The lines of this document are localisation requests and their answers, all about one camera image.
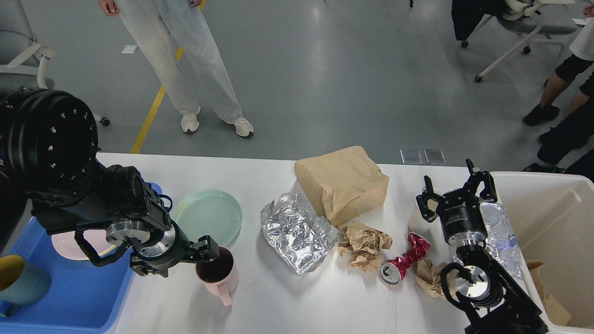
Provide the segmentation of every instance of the chair wheel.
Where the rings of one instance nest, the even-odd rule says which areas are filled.
[[[101,123],[101,125],[104,127],[111,124],[110,120],[107,117],[101,117],[101,120],[99,121],[99,123]]]

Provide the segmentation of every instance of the gray floor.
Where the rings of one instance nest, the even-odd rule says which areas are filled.
[[[34,32],[57,52],[49,70],[56,89],[111,119],[99,128],[104,152],[130,152],[160,83],[140,51],[120,53],[134,44],[121,20],[106,17],[96,1],[23,3]],[[576,0],[566,14],[581,17],[586,4]],[[474,76],[517,36],[494,20],[462,49],[450,5],[208,0],[204,15],[255,135],[239,138],[216,118],[182,59],[204,108],[200,129],[182,133],[165,98],[140,153],[296,160],[361,145],[377,163],[402,163],[400,149],[442,149],[450,166],[470,157],[482,169],[522,169],[534,161],[537,136],[556,125],[521,120],[538,102],[557,48],[534,45],[476,84]],[[562,110],[587,74],[560,96]]]

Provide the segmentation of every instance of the black jacket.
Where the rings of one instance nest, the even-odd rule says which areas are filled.
[[[503,16],[505,0],[452,0],[451,20],[457,40],[466,40],[482,20],[483,15]]]

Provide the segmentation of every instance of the plastic water bottle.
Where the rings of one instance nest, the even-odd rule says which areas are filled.
[[[490,250],[488,251],[511,277],[521,279],[520,247],[516,234],[511,229],[505,207],[499,203],[482,203],[480,208],[489,233],[487,243]]]

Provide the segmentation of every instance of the mug handle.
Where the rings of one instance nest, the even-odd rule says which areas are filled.
[[[8,311],[6,311],[6,313],[0,312],[0,318],[8,318],[9,316],[12,316],[13,314],[15,314],[17,312],[19,307],[21,307],[21,305],[18,305],[18,304],[10,305],[10,307],[8,308]]]
[[[229,306],[233,303],[226,284],[217,285],[217,291],[219,292],[219,297],[223,301],[223,305]]]

